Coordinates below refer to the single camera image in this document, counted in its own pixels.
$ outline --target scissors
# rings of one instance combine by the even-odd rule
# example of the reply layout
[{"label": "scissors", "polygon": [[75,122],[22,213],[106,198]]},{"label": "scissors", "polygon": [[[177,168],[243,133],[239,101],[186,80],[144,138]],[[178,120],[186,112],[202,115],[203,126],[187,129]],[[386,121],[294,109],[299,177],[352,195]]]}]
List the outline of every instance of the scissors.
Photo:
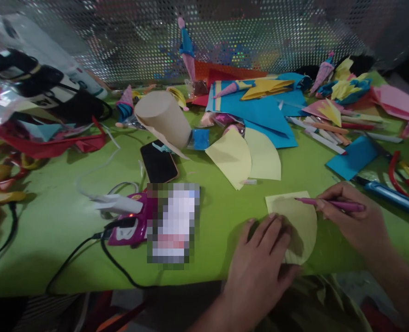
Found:
[{"label": "scissors", "polygon": [[[395,178],[395,174],[397,174],[408,186],[409,186],[409,178],[406,178],[403,176],[403,174],[397,169],[397,165],[399,164],[398,160],[400,159],[401,152],[400,151],[395,151],[394,155],[391,154],[389,151],[386,151],[384,147],[382,147],[375,139],[373,139],[371,136],[368,135],[368,133],[364,132],[367,138],[371,141],[373,146],[377,149],[379,155],[385,157],[388,162],[389,162],[389,179],[391,180],[392,185],[394,188],[400,193],[403,194],[407,197],[409,197],[409,194],[403,190],[403,188],[400,186],[398,183],[397,179]],[[401,168],[403,168],[406,173],[409,175],[409,164],[401,161],[400,162]]]}]

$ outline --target pink marker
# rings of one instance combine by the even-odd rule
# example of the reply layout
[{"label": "pink marker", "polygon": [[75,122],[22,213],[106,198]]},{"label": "pink marker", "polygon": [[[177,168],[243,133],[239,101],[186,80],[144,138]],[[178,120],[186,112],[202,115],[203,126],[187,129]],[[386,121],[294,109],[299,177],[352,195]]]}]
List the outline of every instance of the pink marker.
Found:
[{"label": "pink marker", "polygon": [[[311,205],[317,205],[317,200],[313,198],[296,198],[296,200]],[[337,208],[347,211],[347,212],[363,212],[365,210],[365,206],[359,203],[354,202],[337,202],[337,201],[328,201],[332,205],[336,206]]]}]

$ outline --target right hand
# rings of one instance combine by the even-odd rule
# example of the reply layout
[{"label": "right hand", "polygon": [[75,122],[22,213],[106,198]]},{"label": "right hand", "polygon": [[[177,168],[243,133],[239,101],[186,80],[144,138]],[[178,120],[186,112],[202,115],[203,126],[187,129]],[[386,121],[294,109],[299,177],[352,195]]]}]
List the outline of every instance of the right hand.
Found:
[{"label": "right hand", "polygon": [[[344,213],[327,200],[363,204],[363,212]],[[317,197],[318,210],[333,221],[355,250],[371,258],[392,248],[380,206],[351,184],[339,182]]]}]

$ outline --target hand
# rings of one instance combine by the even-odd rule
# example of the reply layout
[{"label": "hand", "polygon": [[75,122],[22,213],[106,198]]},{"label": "hand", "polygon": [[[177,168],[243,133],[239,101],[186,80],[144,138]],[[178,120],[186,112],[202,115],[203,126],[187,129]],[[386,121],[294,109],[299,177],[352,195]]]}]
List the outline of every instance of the hand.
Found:
[{"label": "hand", "polygon": [[[363,212],[344,213],[326,200],[363,204]],[[317,197],[318,210],[332,220],[344,237],[365,258],[392,248],[380,206],[347,182],[328,188]]]},{"label": "hand", "polygon": [[282,216],[271,214],[248,241],[253,222],[251,219],[244,225],[219,299],[227,310],[228,331],[253,329],[272,310],[301,269],[298,265],[282,265],[292,231],[291,227],[283,226]]}]

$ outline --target left hand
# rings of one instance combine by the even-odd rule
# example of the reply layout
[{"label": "left hand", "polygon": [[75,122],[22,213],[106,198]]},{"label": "left hand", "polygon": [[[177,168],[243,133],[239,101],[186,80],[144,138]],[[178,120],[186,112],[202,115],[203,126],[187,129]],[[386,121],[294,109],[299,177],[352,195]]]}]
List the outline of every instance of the left hand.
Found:
[{"label": "left hand", "polygon": [[300,271],[298,265],[283,265],[291,240],[290,226],[271,214],[248,240],[253,219],[243,228],[232,258],[228,281],[218,299],[226,311],[227,331],[253,329],[276,305]]}]

